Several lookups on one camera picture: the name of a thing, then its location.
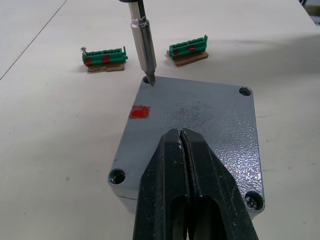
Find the screwdriver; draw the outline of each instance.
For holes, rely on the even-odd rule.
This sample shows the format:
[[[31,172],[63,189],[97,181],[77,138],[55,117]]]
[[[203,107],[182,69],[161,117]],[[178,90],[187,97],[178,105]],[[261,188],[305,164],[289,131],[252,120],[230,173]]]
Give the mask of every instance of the screwdriver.
[[[129,4],[131,29],[141,69],[145,72],[143,81],[155,85],[156,57],[150,31],[150,23],[146,18],[143,0],[119,0]]]

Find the red marking on terminal block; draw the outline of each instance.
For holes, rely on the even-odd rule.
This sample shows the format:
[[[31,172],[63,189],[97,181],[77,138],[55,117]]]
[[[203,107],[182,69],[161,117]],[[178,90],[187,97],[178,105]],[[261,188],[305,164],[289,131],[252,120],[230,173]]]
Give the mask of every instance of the red marking on terminal block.
[[[129,118],[130,119],[147,119],[149,117],[149,106],[133,105]]]
[[[110,63],[110,57],[109,56],[103,56],[102,57],[103,64],[109,64]]]
[[[196,48],[195,48],[194,46],[190,46],[190,47],[189,47],[189,51],[190,51],[190,52],[194,52],[195,50],[196,50]]]
[[[92,66],[92,58],[86,58],[84,60],[84,64],[87,66],[87,67],[91,67]]]
[[[176,56],[178,56],[178,55],[179,55],[179,53],[178,53],[177,50],[174,50],[174,51],[172,52],[172,56],[176,57]]]

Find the screw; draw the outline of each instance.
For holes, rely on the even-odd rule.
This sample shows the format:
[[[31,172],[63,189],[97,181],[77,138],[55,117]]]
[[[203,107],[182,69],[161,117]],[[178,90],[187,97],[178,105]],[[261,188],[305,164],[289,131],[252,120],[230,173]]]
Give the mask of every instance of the screw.
[[[248,208],[250,208],[252,210],[257,210],[258,209],[258,204],[257,204],[256,200],[254,200],[252,197],[247,196],[244,199],[244,202],[248,206]]]
[[[81,52],[83,52],[83,54],[86,56],[87,55],[87,48],[85,46],[83,46],[82,48],[80,48]]]

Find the terminal block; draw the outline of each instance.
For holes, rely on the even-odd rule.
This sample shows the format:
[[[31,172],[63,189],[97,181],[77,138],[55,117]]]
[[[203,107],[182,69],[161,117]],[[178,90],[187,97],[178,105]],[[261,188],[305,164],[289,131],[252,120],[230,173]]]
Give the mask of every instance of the terminal block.
[[[208,36],[177,43],[169,46],[168,55],[171,59],[187,57],[195,53],[204,52],[207,48]]]
[[[103,50],[103,51],[82,51],[82,61],[87,67],[103,66],[107,64],[123,64],[128,59],[126,47]]]

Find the white table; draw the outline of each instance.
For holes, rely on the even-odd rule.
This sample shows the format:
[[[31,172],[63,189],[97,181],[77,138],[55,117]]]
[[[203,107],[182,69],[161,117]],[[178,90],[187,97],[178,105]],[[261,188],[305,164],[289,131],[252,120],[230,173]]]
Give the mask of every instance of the white table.
[[[253,220],[259,239],[318,239],[320,32],[299,2],[144,4],[158,76],[253,89],[266,198]],[[0,81],[1,239],[132,238],[135,216],[107,183],[144,75],[130,22],[119,1],[68,0]],[[205,34],[208,59],[177,68],[165,56]],[[86,73],[82,46],[126,46],[125,71]]]
[[[0,79],[65,0],[0,0]]]

